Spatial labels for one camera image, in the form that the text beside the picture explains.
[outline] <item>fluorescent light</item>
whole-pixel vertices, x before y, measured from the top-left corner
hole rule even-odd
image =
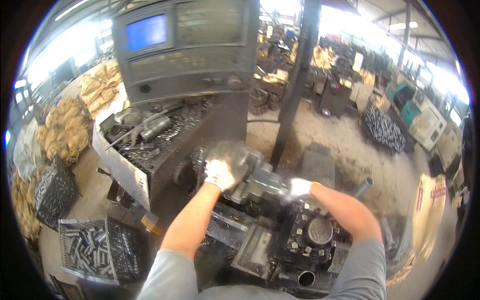
[[[58,21],[61,17],[63,17],[64,15],[68,14],[69,12],[71,12],[72,10],[76,9],[77,7],[79,7],[80,5],[84,4],[85,2],[87,2],[88,0],[83,0],[83,1],[80,1],[79,3],[73,5],[72,7],[70,7],[69,9],[67,9],[66,11],[62,12],[58,17],[55,18],[55,21]]]
[[[13,88],[19,88],[19,87],[22,87],[22,86],[26,86],[26,84],[27,84],[27,80],[22,79],[22,80],[19,80],[19,81],[15,82],[15,85],[13,86]]]
[[[10,141],[10,131],[5,131],[5,147],[8,145],[8,142]]]
[[[417,22],[410,22],[410,28],[417,28],[419,25]],[[405,29],[407,25],[405,23],[397,23],[397,24],[392,24],[387,29],[390,30],[399,30],[399,29]]]

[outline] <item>metal rod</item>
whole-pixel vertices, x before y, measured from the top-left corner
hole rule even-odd
[[[276,171],[283,150],[287,144],[288,134],[292,128],[295,114],[300,102],[300,96],[303,93],[303,86],[307,79],[310,61],[312,60],[313,47],[318,36],[318,23],[320,19],[321,4],[317,0],[305,0],[303,8],[303,17],[301,23],[299,48],[297,58],[292,70],[290,82],[292,83],[286,93],[284,105],[280,111],[280,128],[276,136],[275,146],[272,151],[270,164],[273,166],[273,172]]]

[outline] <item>black crate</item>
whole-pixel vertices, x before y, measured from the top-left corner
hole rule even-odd
[[[35,188],[35,217],[57,230],[58,219],[68,212],[77,194],[72,171],[61,158],[54,158]]]
[[[112,272],[101,275],[78,268],[72,256],[72,238],[66,236],[67,229],[88,230],[98,228],[106,233],[108,260]],[[112,285],[123,285],[140,281],[146,273],[146,251],[140,232],[109,216],[87,220],[59,220],[62,269],[75,276]]]

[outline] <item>metal workpiece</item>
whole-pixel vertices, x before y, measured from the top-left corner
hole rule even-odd
[[[89,243],[90,243],[90,247],[92,247],[92,249],[96,249],[96,245],[95,245],[95,241],[94,241],[94,239],[93,239],[92,231],[95,231],[95,229],[92,228],[92,229],[89,229],[89,230],[87,231],[88,241],[89,241]]]
[[[365,180],[353,191],[350,192],[350,194],[354,197],[359,199],[362,197],[362,195],[373,186],[373,179],[371,177],[366,177]]]
[[[323,216],[317,216],[306,226],[305,241],[313,247],[327,244],[333,237],[333,226]]]
[[[142,139],[148,143],[155,139],[159,133],[163,132],[171,126],[172,121],[169,117],[160,116],[159,118],[150,121],[150,123],[145,126],[145,130],[140,132],[140,135]]]

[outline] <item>metal cylinder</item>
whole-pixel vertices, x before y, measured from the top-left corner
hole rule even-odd
[[[148,124],[149,127],[142,131],[140,135],[144,141],[150,142],[171,125],[172,122],[169,117],[160,116],[158,119],[151,121]]]
[[[369,188],[373,186],[373,179],[370,177],[365,178],[361,185],[355,188],[350,194],[355,198],[360,198]]]

